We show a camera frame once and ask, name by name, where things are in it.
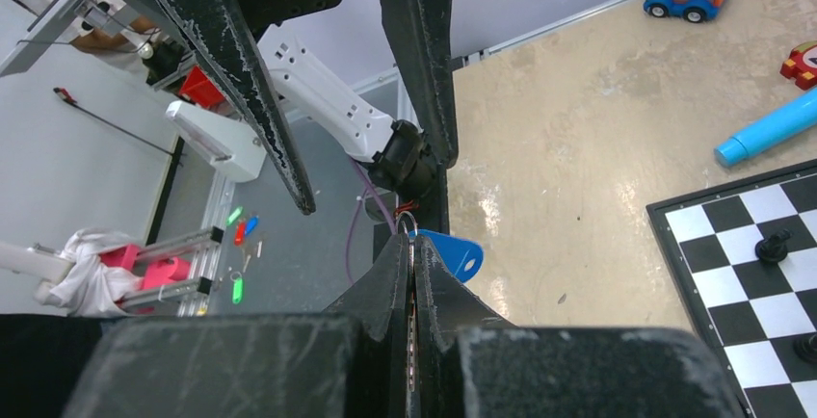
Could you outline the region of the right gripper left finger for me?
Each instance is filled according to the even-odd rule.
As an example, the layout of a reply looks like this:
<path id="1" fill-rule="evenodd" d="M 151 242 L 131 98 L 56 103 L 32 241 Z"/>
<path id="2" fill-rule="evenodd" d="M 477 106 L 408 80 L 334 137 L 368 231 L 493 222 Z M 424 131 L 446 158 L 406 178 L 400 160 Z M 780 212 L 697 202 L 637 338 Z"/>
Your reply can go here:
<path id="1" fill-rule="evenodd" d="M 313 313 L 130 319 L 107 332 L 67 417 L 404 417 L 409 239 Z"/>

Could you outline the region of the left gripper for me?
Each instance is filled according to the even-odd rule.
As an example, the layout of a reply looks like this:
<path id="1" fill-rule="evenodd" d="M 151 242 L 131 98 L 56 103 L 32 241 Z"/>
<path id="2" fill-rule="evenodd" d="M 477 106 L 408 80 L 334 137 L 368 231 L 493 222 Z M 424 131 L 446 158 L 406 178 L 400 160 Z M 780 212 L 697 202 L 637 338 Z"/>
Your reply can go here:
<path id="1" fill-rule="evenodd" d="M 297 208 L 316 211 L 303 160 L 278 107 L 255 39 L 270 25 L 338 6 L 341 0 L 156 0 L 198 67 L 255 132 Z M 380 0 L 382 27 L 437 161 L 459 157 L 451 69 L 453 0 Z"/>

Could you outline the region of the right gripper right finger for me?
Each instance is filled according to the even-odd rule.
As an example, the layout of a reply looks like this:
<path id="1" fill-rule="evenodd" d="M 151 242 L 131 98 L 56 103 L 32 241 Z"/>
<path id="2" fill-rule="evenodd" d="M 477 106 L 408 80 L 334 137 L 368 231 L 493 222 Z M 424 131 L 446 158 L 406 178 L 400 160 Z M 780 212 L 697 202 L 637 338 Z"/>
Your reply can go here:
<path id="1" fill-rule="evenodd" d="M 518 327 L 413 244 L 424 417 L 739 417 L 717 357 L 665 327 Z"/>

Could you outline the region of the blue key tag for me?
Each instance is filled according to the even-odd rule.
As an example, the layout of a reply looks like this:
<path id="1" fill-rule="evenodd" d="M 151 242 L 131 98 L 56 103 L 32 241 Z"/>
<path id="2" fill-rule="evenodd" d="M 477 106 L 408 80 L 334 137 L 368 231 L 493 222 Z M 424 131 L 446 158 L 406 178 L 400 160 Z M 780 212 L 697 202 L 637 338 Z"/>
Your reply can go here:
<path id="1" fill-rule="evenodd" d="M 483 248 L 471 240 L 427 229 L 410 232 L 429 238 L 449 272 L 461 283 L 467 283 L 481 269 L 485 259 Z"/>

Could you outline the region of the silver keyring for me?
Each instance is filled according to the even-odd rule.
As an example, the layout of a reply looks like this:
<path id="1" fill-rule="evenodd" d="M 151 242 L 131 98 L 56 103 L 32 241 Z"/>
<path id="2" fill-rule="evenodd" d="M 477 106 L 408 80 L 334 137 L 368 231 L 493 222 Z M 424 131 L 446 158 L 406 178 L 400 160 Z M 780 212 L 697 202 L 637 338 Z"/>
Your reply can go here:
<path id="1" fill-rule="evenodd" d="M 395 222 L 399 231 L 406 235 L 409 240 L 414 240 L 418 235 L 417 221 L 410 211 L 401 211 L 397 215 Z"/>

